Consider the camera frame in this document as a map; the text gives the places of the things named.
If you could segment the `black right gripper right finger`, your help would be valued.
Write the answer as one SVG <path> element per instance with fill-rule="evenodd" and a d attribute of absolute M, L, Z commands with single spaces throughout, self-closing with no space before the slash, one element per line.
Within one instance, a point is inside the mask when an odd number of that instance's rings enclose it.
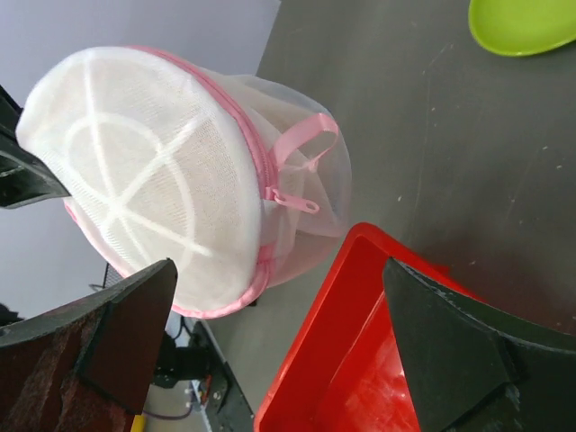
<path fill-rule="evenodd" d="M 575 338 L 389 259 L 384 294 L 423 431 L 573 431 Z"/>

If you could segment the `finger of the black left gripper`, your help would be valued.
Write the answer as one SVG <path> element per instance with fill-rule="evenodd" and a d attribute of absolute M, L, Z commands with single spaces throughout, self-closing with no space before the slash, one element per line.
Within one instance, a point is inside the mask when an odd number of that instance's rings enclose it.
<path fill-rule="evenodd" d="M 69 196 L 53 173 L 18 144 L 15 129 L 22 111 L 1 87 L 0 204 L 6 209 Z"/>

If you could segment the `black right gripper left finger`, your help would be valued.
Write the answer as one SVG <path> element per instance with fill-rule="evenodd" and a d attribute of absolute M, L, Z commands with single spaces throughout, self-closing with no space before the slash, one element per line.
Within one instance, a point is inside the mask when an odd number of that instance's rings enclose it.
<path fill-rule="evenodd" d="M 144 407 L 177 281 L 170 259 L 1 328 L 3 431 L 128 431 Z"/>

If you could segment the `white mesh laundry bag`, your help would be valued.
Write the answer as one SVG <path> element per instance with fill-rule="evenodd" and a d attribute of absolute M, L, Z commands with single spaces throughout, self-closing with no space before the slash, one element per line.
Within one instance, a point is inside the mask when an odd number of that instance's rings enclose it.
<path fill-rule="evenodd" d="M 352 174 L 336 121 L 258 76 L 158 49 L 84 49 L 39 80 L 15 135 L 120 275 L 175 262 L 184 316 L 247 307 L 347 233 Z"/>

